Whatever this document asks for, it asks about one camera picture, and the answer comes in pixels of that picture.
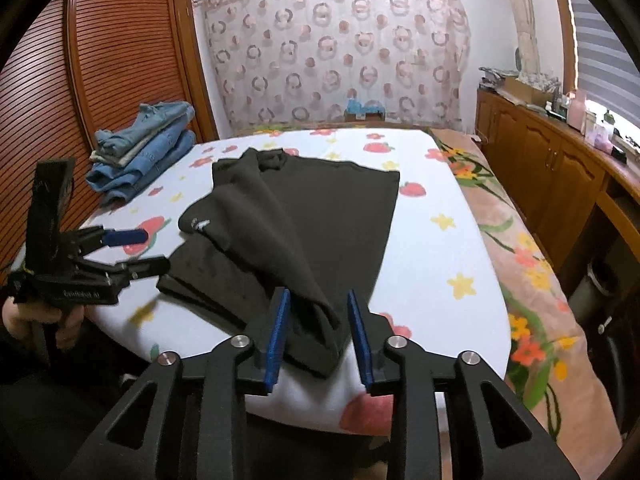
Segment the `person left hand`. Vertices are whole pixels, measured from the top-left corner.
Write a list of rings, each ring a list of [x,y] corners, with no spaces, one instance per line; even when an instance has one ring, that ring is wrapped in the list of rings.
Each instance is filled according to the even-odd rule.
[[[17,340],[35,342],[35,326],[52,325],[55,328],[55,344],[58,349],[72,348],[79,337],[85,307],[75,306],[64,313],[43,302],[18,304],[9,297],[2,307],[2,323],[6,331]]]

